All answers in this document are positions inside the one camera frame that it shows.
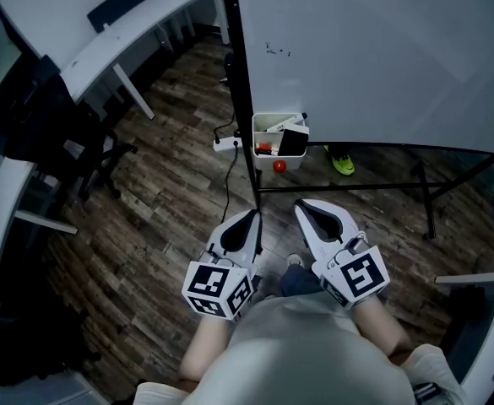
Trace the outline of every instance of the whiteboard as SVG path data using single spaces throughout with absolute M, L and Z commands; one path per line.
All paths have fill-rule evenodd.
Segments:
M 494 0 L 239 0 L 254 112 L 312 142 L 494 152 Z

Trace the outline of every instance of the white t-shirt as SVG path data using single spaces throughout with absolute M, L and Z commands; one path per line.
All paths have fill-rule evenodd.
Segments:
M 429 405 L 465 403 L 440 348 L 421 345 L 395 366 L 322 292 L 258 303 L 193 393 L 147 382 L 134 405 L 412 405 L 412 386 L 426 382 L 443 390 Z

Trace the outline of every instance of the white box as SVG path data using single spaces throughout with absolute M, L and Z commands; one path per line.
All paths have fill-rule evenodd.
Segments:
M 301 156 L 271 156 L 267 154 L 256 154 L 256 143 L 271 143 L 274 145 L 280 145 L 283 132 L 265 132 L 269 127 L 272 127 L 296 114 L 297 112 L 286 113 L 256 113 L 252 116 L 252 155 L 254 158 L 254 166 L 258 170 L 272 170 L 273 163 L 277 160 L 284 160 L 286 162 L 287 170 L 296 170 L 300 167 L 301 162 L 305 158 L 305 154 Z M 305 121 L 299 123 L 300 126 L 306 126 Z
M 192 261 L 182 295 L 199 314 L 233 320 L 253 293 L 246 268 Z
M 389 284 L 388 271 L 377 246 L 322 273 L 320 286 L 346 310 L 378 294 Z

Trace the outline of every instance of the whiteboard stand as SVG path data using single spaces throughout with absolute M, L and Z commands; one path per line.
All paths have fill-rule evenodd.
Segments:
M 360 145 L 374 146 L 391 146 L 401 148 L 427 148 L 427 149 L 443 149 L 456 151 L 469 151 L 474 153 L 489 154 L 490 156 L 480 162 L 478 165 L 464 172 L 449 182 L 429 182 L 426 180 L 425 168 L 422 162 L 419 162 L 411 171 L 419 181 L 402 182 L 402 183 L 383 183 L 369 185 L 326 185 L 326 186 L 283 186 L 283 187 L 262 187 L 261 176 L 262 171 L 254 167 L 252 160 L 252 116 L 254 110 L 252 106 L 251 86 L 249 83 L 249 72 L 247 64 L 247 50 L 245 47 L 245 38 L 243 36 L 243 23 L 240 12 L 239 0 L 224 0 L 225 12 L 228 19 L 229 32 L 233 53 L 225 56 L 225 72 L 230 86 L 231 101 L 234 107 L 237 118 L 237 126 L 241 134 L 243 150 L 245 152 L 245 160 L 247 162 L 248 175 L 251 182 L 252 194 L 256 202 L 256 207 L 260 209 L 260 196 L 262 193 L 283 193 L 283 192 L 327 192 L 327 191 L 360 191 L 373 189 L 421 189 L 423 192 L 423 202 L 425 204 L 425 212 L 427 219 L 427 232 L 424 234 L 426 240 L 431 240 L 436 237 L 434 224 L 434 216 L 432 214 L 432 202 L 451 191 L 455 187 L 465 183 L 474 176 L 477 176 L 483 170 L 494 164 L 494 153 L 478 150 L 470 150 L 466 148 L 448 148 L 431 145 L 418 145 L 413 143 L 357 143 Z M 324 145 L 328 142 L 309 142 L 307 145 Z

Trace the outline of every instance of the person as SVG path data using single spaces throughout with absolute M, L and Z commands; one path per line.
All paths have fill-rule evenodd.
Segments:
M 249 308 L 231 338 L 227 320 L 203 316 L 179 381 L 140 384 L 134 405 L 411 405 L 414 391 L 434 391 L 428 404 L 465 403 L 442 350 L 413 349 L 377 296 L 346 313 L 298 255 L 288 263 L 283 296 L 263 279 L 255 296 L 270 295 Z
M 351 176 L 356 171 L 354 163 L 349 156 L 350 145 L 348 143 L 336 143 L 324 145 L 333 167 L 343 176 Z

